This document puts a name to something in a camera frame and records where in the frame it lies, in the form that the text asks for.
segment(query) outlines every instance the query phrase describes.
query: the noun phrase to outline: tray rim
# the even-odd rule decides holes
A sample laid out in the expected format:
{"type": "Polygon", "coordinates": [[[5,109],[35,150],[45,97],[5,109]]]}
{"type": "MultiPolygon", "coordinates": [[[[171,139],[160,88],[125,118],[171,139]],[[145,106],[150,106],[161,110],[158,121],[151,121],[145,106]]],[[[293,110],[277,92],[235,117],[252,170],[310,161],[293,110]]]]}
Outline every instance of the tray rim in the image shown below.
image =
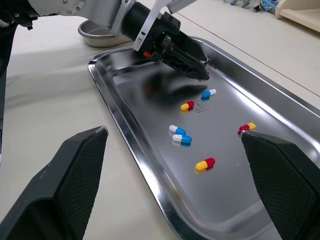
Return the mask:
{"type": "MultiPolygon", "coordinates": [[[[235,58],[234,56],[230,55],[226,51],[222,50],[221,48],[217,47],[213,43],[199,38],[199,37],[192,37],[194,40],[198,42],[202,42],[209,47],[213,48],[216,52],[223,55],[225,58],[228,58],[232,62],[236,63],[238,66],[244,68],[252,75],[255,75],[261,81],[265,82],[266,84],[273,87],[275,90],[281,92],[282,94],[286,95],[288,98],[292,99],[294,102],[311,112],[312,114],[318,116],[320,118],[320,110],[311,105],[310,103],[306,102],[302,98],[296,96],[289,90],[285,89],[284,87],[280,86],[278,83],[274,82],[273,80],[269,79],[268,77],[264,76],[263,74],[259,73],[258,71],[254,70],[252,67],[248,66],[244,62],[240,61],[239,59],[235,58]]],[[[152,193],[153,198],[155,199],[160,211],[162,212],[165,220],[173,230],[173,232],[183,240],[206,240],[208,238],[203,237],[200,235],[195,229],[193,229],[190,225],[186,223],[183,216],[176,210],[175,205],[170,200],[170,195],[167,192],[166,188],[163,186],[160,179],[157,178],[157,172],[153,170],[152,166],[148,163],[146,156],[144,155],[143,150],[140,147],[139,142],[135,138],[135,135],[131,131],[127,121],[125,120],[124,116],[122,115],[116,101],[111,95],[111,92],[107,85],[105,84],[104,80],[102,79],[99,71],[95,68],[95,64],[99,61],[99,59],[113,54],[117,52],[127,51],[132,49],[132,45],[124,46],[116,49],[111,49],[104,51],[95,57],[93,57],[90,62],[88,63],[88,70],[90,75],[92,76],[100,95],[108,108],[120,134],[125,141],[129,151],[142,174],[149,190],[152,193]]]]}

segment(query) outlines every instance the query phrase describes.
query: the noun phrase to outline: white bracket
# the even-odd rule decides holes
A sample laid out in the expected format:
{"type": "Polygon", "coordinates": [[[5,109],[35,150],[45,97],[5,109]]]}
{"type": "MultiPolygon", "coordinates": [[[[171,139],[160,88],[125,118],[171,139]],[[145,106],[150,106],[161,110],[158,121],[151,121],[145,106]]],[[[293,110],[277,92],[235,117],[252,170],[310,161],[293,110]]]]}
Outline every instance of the white bracket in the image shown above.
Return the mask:
{"type": "Polygon", "coordinates": [[[171,0],[156,0],[151,11],[149,12],[148,17],[146,18],[139,34],[137,35],[134,44],[133,49],[136,51],[139,51],[141,48],[141,45],[144,43],[146,36],[148,35],[152,25],[154,24],[159,12],[163,7],[165,7],[167,4],[171,3],[171,0]]]}

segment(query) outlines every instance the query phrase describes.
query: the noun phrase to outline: black gripper pad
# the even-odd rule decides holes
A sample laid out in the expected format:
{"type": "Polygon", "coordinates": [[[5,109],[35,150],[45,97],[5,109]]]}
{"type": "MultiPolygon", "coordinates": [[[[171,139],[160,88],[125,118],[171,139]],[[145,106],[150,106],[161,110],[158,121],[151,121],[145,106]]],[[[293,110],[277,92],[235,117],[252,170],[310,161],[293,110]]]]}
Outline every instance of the black gripper pad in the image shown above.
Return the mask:
{"type": "Polygon", "coordinates": [[[107,137],[107,128],[101,126],[67,139],[10,209],[0,224],[0,239],[83,239],[99,187],[107,137]]]}
{"type": "Polygon", "coordinates": [[[320,169],[283,139],[244,132],[241,140],[256,190],[282,240],[320,240],[320,169]]]}

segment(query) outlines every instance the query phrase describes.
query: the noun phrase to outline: metal bowl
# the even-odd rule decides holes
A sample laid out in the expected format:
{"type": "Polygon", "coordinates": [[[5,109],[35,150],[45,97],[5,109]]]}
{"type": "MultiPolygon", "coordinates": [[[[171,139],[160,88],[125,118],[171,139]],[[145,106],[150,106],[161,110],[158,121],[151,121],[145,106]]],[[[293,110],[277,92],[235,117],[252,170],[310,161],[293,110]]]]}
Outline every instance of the metal bowl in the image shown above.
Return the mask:
{"type": "Polygon", "coordinates": [[[83,36],[87,45],[96,48],[110,48],[132,42],[126,36],[122,34],[113,35],[106,27],[101,27],[89,20],[80,24],[78,33],[83,36]]]}

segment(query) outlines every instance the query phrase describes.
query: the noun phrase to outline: table surface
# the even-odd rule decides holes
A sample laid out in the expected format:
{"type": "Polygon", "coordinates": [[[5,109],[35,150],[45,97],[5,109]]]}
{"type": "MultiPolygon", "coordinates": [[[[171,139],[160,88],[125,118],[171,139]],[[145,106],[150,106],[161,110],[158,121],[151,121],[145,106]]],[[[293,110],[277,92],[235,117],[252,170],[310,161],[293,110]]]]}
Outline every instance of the table surface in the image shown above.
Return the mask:
{"type": "MultiPolygon", "coordinates": [[[[198,0],[174,16],[186,34],[212,42],[320,108],[320,35],[251,7],[198,0]]],[[[100,186],[84,239],[176,240],[88,72],[89,60],[106,49],[83,43],[77,32],[83,21],[51,16],[35,21],[31,31],[17,29],[6,82],[0,220],[65,139],[105,125],[100,186]]]]}

